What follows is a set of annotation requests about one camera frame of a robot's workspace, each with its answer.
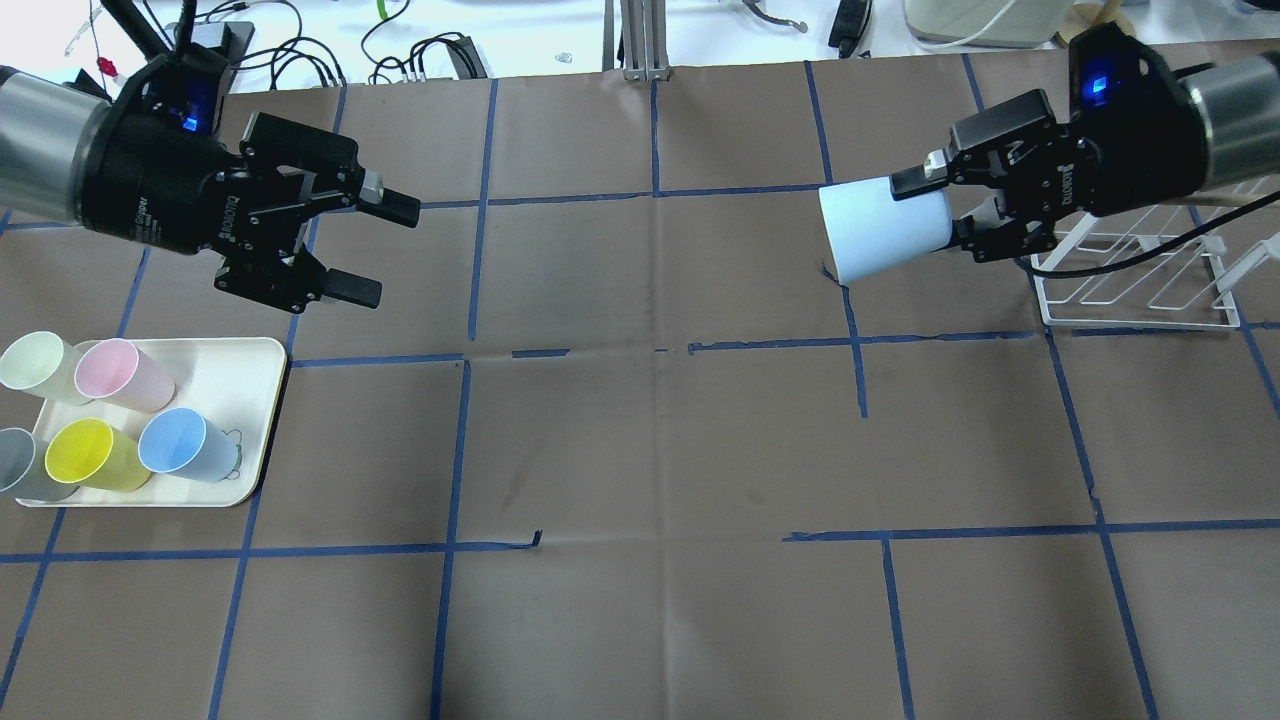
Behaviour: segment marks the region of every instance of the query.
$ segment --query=yellow cup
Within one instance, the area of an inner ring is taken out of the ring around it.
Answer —
[[[99,418],[67,425],[49,442],[45,471],[59,483],[133,492],[151,478],[138,443]]]

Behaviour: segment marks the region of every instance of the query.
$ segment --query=white wire rack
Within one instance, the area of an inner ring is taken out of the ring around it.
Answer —
[[[1280,186],[1276,176],[1240,183],[1234,197],[1270,192]],[[1225,211],[1213,208],[1210,220]],[[1271,209],[1260,210],[1270,213]],[[1036,255],[1032,266],[1066,270],[1101,266],[1132,258],[1172,240],[1194,225],[1188,208],[1155,205],[1114,218],[1082,215],[1075,225],[1059,232],[1059,246]],[[1280,265],[1280,232],[1270,237],[1239,238],[1210,234],[1126,270],[1076,279],[1034,278],[1041,316],[1048,325],[1230,329],[1240,327],[1233,290],[1271,274],[1256,270],[1268,261]],[[1245,247],[1240,252],[1233,249]]]

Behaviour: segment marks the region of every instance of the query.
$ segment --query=cup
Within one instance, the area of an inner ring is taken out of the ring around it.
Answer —
[[[0,384],[55,402],[84,405],[76,388],[76,366],[82,352],[49,331],[15,340],[0,355]]]
[[[111,405],[155,413],[173,400],[169,370],[123,338],[104,340],[76,365],[76,389]]]
[[[147,423],[138,457],[152,473],[215,483],[239,465],[239,446],[200,413],[173,407]]]
[[[76,486],[54,482],[45,471],[47,443],[22,428],[0,430],[0,497],[56,502]]]
[[[151,477],[138,460],[138,443],[99,418],[67,425],[49,441],[45,470],[59,483],[133,492]]]

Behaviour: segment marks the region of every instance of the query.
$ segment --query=tray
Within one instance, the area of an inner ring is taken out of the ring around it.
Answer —
[[[216,483],[156,473],[133,492],[82,487],[58,502],[18,500],[27,507],[230,507],[253,493],[284,382],[288,355],[269,337],[136,340],[173,373],[178,391],[169,407],[191,407],[241,441],[238,474]],[[79,350],[95,342],[82,342]],[[137,439],[156,413],[137,413],[95,400],[87,405],[45,401],[32,434],[50,441],[68,423],[101,418]]]

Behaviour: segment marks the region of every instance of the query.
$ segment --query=robotic arm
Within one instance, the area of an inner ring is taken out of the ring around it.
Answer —
[[[188,5],[173,51],[118,15],[152,56],[114,104],[0,67],[0,206],[187,255],[212,250],[225,258],[219,290],[288,313],[321,297],[376,307],[381,284],[325,268],[302,229],[346,208],[415,227],[419,201],[361,167],[353,140],[265,113],[239,154],[228,151],[214,138],[228,64],[191,44]]]
[[[1041,90],[970,115],[923,165],[890,177],[891,199],[859,196],[864,214],[878,208],[893,218],[904,202],[947,184],[993,188],[937,237],[911,238],[920,245],[910,254],[961,247],[989,263],[1052,250],[1055,223],[1079,210],[1111,215],[1280,170],[1280,53],[1174,72],[1108,24],[1071,44],[1070,72],[1069,123],[1055,120]],[[883,238],[835,227],[827,197],[823,206],[840,282],[892,264],[867,260]],[[850,250],[859,260],[842,264],[841,252]],[[905,259],[901,247],[893,250]],[[895,255],[884,245],[878,251]]]

